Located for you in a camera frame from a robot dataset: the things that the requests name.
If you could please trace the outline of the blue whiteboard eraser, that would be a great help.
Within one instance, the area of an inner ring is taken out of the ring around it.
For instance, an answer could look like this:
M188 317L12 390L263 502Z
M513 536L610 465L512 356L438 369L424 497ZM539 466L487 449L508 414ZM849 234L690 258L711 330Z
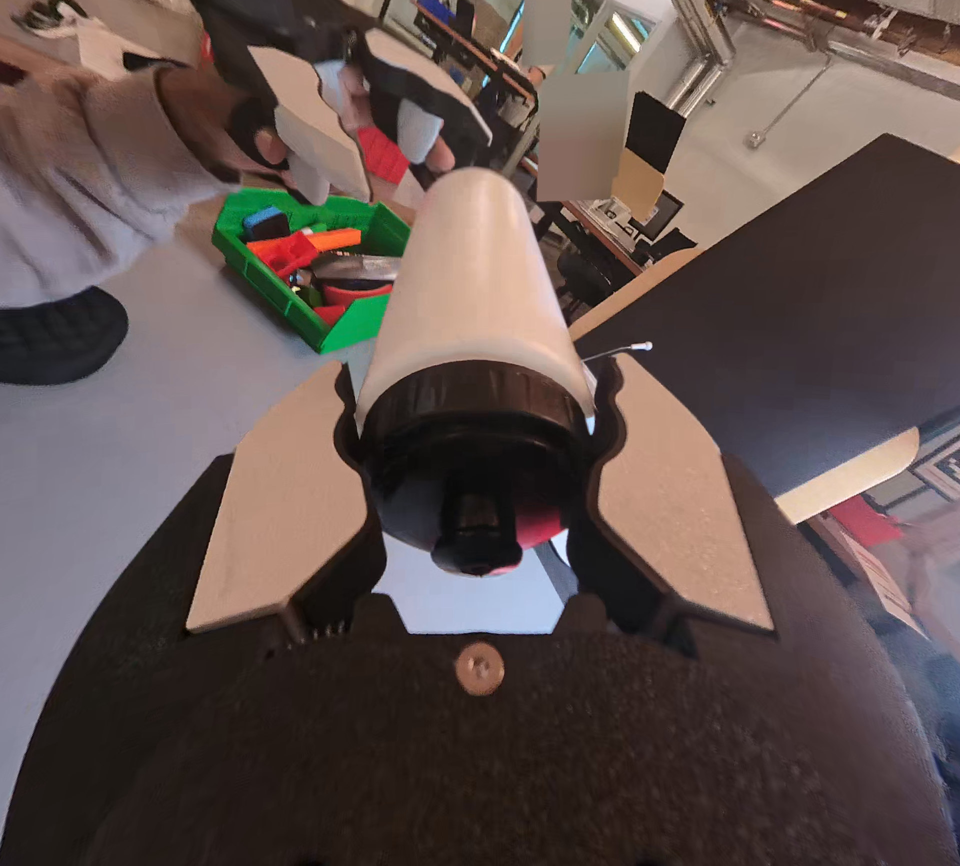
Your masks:
M248 213L242 219L241 236L246 245L286 238L290 234L291 226L287 213L275 205Z

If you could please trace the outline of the white bottle with black cap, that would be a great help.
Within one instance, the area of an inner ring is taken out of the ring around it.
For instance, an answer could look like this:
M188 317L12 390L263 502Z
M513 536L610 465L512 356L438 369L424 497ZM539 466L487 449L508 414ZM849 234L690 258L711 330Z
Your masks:
M564 528L594 395L519 191L464 168L426 192L356 401L383 530L486 576Z

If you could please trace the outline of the black board with wooden rim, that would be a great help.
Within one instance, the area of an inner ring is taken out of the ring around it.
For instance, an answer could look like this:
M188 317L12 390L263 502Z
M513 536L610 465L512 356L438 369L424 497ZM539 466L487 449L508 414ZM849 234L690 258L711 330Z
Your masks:
M958 411L958 161L878 136L577 335L784 494Z

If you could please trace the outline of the red bag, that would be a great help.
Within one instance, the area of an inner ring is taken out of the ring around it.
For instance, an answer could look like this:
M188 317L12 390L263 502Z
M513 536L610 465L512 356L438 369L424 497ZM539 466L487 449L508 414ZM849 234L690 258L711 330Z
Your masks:
M874 549L905 536L896 520L874 509L862 495L837 503L827 514L861 548Z

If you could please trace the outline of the person's left forearm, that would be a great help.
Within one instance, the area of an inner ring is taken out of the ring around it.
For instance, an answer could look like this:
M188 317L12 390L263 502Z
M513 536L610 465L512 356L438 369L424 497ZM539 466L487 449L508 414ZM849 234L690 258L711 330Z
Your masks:
M159 99L159 68L59 71L3 87L1 306L63 300L169 240L190 207L238 188L201 166Z

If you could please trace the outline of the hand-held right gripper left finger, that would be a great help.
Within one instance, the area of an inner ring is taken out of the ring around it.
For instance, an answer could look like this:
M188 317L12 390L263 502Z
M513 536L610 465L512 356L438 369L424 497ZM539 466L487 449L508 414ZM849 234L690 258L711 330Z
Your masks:
M350 370L322 366L240 441L185 621L190 634L278 617L333 630L385 572L381 524L354 458Z

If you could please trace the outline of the green plastic bin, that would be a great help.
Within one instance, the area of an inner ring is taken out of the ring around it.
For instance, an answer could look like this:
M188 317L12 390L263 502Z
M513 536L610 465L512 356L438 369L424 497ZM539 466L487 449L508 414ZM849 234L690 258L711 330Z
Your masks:
M286 215L292 232L307 228L318 234L353 228L361 236L360 253L369 255L402 256L410 228L382 203L331 196L320 206L303 205L284 190L270 188L242 188L229 195L213 226L211 241L225 265L315 353L327 354L374 339L388 305L387 292L346 306L342 317L331 325L316 312L320 303L312 305L297 295L249 250L244 219L270 207Z

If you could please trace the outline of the black computer monitor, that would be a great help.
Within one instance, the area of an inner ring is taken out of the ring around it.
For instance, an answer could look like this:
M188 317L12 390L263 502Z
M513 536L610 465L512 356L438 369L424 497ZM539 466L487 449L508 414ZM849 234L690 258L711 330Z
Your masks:
M666 229L682 203L667 191L657 198L651 212L640 218L619 199L596 201L592 210L601 229L627 250L634 250L640 241L653 243Z

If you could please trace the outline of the white printed paper sheet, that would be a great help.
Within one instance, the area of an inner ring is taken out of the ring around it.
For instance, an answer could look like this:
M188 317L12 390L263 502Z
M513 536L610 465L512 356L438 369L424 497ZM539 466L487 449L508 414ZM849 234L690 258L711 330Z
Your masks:
M164 62L159 54L113 33L99 20L78 19L74 26L79 66L86 72L118 80L140 68Z

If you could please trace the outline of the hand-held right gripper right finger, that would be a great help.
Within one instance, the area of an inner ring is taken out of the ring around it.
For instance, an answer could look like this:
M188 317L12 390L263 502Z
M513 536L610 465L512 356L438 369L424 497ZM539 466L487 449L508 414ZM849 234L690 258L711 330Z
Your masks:
M681 610L774 632L718 446L636 359L612 360L623 440L599 470L599 519Z

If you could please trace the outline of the red tape roll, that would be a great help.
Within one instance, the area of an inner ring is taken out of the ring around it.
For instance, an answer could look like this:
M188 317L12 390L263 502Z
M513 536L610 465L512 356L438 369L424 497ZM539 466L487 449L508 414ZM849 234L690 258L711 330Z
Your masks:
M366 285L348 284L346 282L322 283L320 284L320 293L326 307L346 309L360 300L389 295L393 291L393 286L392 283L366 283Z

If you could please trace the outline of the black office chair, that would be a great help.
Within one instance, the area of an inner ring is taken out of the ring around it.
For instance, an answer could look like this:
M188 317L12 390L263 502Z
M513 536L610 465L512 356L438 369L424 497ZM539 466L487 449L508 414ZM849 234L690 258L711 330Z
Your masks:
M601 269L572 248L559 253L557 270L561 283L556 294L569 326L579 315L597 307L616 291L614 283Z

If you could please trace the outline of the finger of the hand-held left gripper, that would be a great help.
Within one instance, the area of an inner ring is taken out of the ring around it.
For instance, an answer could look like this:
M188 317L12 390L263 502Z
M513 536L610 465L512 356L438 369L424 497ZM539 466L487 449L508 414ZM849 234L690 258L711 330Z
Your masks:
M411 164L443 140L456 168L473 166L493 132L474 102L430 58L378 27L356 30L352 63L368 85L373 125Z
M372 190L361 151L323 99L316 68L271 46L247 50L275 98L274 128L286 146L294 190L311 205L324 204L331 190L369 203Z

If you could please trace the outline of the tan backed board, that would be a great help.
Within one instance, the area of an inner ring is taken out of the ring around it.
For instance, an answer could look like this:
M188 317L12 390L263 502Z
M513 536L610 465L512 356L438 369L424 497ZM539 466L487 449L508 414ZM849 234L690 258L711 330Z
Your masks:
M642 220L664 190L666 170L687 121L648 92L634 96L611 197L626 206L634 219Z

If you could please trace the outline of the person's left hand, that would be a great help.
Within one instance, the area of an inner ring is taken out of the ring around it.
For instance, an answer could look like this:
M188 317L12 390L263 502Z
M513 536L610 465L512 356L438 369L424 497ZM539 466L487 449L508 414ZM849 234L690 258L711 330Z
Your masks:
M229 134L236 109L248 93L212 70L167 66L155 74L159 101L174 131L200 165L220 181L234 185L245 174L271 172L258 164Z

